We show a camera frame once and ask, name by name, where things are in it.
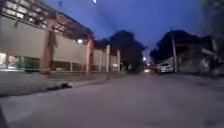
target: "tree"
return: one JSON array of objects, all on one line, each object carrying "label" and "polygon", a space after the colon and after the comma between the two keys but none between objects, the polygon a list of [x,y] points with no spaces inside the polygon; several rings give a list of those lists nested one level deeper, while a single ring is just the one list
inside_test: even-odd
[{"label": "tree", "polygon": [[224,0],[203,0],[205,21],[217,45],[217,55],[224,58]]},{"label": "tree", "polygon": [[172,38],[176,44],[177,55],[188,52],[191,49],[190,45],[200,45],[210,51],[213,50],[210,36],[198,37],[183,30],[174,30],[167,32],[157,43],[157,48],[151,51],[150,56],[155,63],[160,63],[173,56]]},{"label": "tree", "polygon": [[116,55],[116,51],[121,51],[121,62],[126,66],[131,66],[130,72],[137,72],[142,63],[142,51],[145,47],[135,40],[134,34],[127,31],[119,31],[109,39],[95,42],[95,47],[99,49],[111,45],[111,53]]}]

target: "dark blue sky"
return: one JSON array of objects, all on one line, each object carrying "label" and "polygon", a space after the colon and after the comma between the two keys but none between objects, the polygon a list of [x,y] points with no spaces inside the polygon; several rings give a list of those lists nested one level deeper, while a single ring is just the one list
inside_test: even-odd
[{"label": "dark blue sky", "polygon": [[201,34],[201,0],[45,0],[94,31],[98,39],[118,30],[128,30],[136,39],[154,48],[155,43],[172,29]]}]

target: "asphalt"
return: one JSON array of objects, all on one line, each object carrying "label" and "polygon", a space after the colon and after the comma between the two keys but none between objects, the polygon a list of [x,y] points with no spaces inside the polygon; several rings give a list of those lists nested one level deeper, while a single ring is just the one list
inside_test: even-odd
[{"label": "asphalt", "polygon": [[179,76],[127,76],[0,103],[10,128],[224,127],[224,93]]}]

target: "building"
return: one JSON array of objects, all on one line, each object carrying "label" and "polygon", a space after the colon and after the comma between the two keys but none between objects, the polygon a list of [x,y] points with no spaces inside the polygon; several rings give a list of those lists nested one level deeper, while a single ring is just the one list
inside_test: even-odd
[{"label": "building", "polygon": [[[0,11],[0,68],[39,70],[48,38],[54,70],[85,71],[90,29],[39,0],[2,0]],[[105,69],[105,52],[95,49],[93,58],[95,71]]]}]

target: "wall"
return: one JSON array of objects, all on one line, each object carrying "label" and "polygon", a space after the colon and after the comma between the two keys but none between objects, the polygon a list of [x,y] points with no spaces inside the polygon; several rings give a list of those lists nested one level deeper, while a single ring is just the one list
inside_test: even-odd
[{"label": "wall", "polygon": [[[22,22],[15,27],[15,20],[1,17],[0,52],[15,56],[40,58],[42,56],[45,30]],[[86,64],[86,46],[61,35],[56,36],[55,61]],[[99,65],[100,51],[94,51],[94,65]],[[102,53],[102,66],[106,66],[106,53]]]}]

